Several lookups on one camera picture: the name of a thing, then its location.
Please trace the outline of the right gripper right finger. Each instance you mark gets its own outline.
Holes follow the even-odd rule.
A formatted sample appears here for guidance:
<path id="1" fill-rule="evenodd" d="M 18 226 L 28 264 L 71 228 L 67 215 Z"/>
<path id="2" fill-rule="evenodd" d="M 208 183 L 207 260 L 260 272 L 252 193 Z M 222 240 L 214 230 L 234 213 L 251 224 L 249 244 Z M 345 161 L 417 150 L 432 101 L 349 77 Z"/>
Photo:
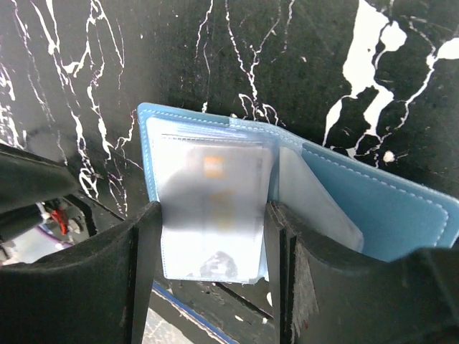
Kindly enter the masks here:
<path id="1" fill-rule="evenodd" d="M 264 240 L 277 343 L 458 341 L 457 249 L 382 262 L 277 202 L 265 208 Z"/>

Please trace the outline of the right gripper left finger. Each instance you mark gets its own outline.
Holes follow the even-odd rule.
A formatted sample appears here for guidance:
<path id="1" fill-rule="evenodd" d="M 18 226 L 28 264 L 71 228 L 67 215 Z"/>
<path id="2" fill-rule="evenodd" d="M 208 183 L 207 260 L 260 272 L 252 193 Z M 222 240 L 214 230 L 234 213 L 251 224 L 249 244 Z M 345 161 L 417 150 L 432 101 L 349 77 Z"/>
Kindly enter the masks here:
<path id="1" fill-rule="evenodd" d="M 141 343 L 161 205 L 34 263 L 1 268 L 2 343 Z"/>

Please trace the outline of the blue leather card holder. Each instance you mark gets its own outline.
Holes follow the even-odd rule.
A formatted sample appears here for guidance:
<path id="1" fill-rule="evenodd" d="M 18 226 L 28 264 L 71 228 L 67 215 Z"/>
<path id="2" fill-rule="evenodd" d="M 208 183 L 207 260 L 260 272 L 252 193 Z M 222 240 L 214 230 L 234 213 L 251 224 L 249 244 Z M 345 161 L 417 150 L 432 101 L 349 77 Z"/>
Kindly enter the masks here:
<path id="1" fill-rule="evenodd" d="M 390 262 L 421 247 L 449 248 L 458 238 L 457 199 L 278 126 L 147 102 L 137 113 L 152 201 L 160 203 L 155 156 L 162 142 L 257 143 L 275 152 L 265 208 L 269 201 L 283 203 L 316 231 L 355 252 Z M 260 273 L 269 279 L 264 224 Z"/>

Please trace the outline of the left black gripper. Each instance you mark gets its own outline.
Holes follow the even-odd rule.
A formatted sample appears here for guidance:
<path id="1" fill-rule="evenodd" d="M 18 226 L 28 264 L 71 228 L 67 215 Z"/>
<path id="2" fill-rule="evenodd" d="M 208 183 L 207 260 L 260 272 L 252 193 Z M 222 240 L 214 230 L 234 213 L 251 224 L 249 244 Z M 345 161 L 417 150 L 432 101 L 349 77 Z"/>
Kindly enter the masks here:
<path id="1" fill-rule="evenodd" d="M 77 189 L 64 166 L 1 144 L 1 250 L 31 230 L 59 249 L 96 235 L 92 211 Z"/>

